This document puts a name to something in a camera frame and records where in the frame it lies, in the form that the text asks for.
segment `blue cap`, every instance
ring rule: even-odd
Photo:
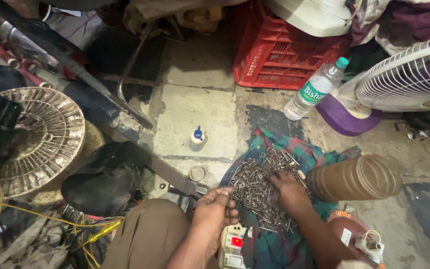
[[[200,130],[200,125],[198,126],[198,129],[195,130],[194,137],[197,139],[200,139],[202,137],[202,131]]]
[[[339,68],[345,68],[348,64],[349,64],[348,59],[346,59],[346,58],[344,58],[344,57],[341,57],[341,58],[339,58],[339,59],[336,61],[336,65],[337,65]]]

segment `fan grill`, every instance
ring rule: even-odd
[[[61,175],[79,154],[86,125],[77,104],[56,90],[27,87],[0,95],[23,108],[15,127],[15,153],[0,170],[4,198],[9,199]]]
[[[362,104],[385,111],[424,111],[430,107],[430,40],[412,46],[368,70],[356,85]]]

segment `red plastic crate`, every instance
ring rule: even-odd
[[[300,89],[322,64],[349,49],[348,35],[316,37],[268,15],[261,0],[234,10],[235,82],[248,87]]]

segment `knee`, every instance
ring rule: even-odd
[[[132,213],[186,218],[182,208],[167,199],[145,199],[140,205],[132,208],[128,215]]]

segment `brown trousers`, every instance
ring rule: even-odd
[[[185,239],[190,221],[165,199],[148,199],[134,207],[117,229],[100,269],[161,269]],[[219,269],[215,258],[207,268]]]

